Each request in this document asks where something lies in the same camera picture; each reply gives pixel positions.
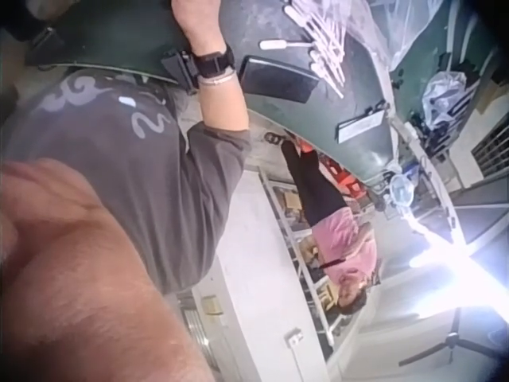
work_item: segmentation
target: woman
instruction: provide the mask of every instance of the woman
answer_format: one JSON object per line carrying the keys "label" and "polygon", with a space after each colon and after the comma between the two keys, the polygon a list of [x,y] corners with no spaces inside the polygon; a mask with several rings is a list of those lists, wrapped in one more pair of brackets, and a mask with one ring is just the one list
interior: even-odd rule
{"label": "woman", "polygon": [[321,267],[340,287],[340,312],[354,314],[366,305],[367,282],[376,266],[373,229],[356,223],[338,189],[320,171],[315,150],[302,147],[299,155],[290,140],[281,149],[320,249]]}

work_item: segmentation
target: pink shirt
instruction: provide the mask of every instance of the pink shirt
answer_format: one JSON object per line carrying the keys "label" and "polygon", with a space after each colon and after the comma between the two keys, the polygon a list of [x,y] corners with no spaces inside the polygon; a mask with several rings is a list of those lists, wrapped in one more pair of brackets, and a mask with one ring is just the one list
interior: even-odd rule
{"label": "pink shirt", "polygon": [[[359,225],[356,223],[352,210],[349,207],[339,209],[335,213],[320,220],[311,227],[318,248],[326,263],[343,258],[344,250],[356,239],[359,234]],[[337,283],[345,272],[360,272],[371,277],[376,267],[376,243],[369,240],[363,244],[359,254],[344,263],[325,268],[325,273]]]}

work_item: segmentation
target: watch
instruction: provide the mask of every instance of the watch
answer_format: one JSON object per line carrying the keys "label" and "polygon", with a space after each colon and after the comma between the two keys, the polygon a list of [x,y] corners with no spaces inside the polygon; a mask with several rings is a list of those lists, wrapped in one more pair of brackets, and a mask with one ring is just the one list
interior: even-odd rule
{"label": "watch", "polygon": [[203,78],[214,78],[223,75],[227,68],[235,69],[235,58],[230,45],[225,53],[211,53],[206,56],[193,56],[198,74]]}

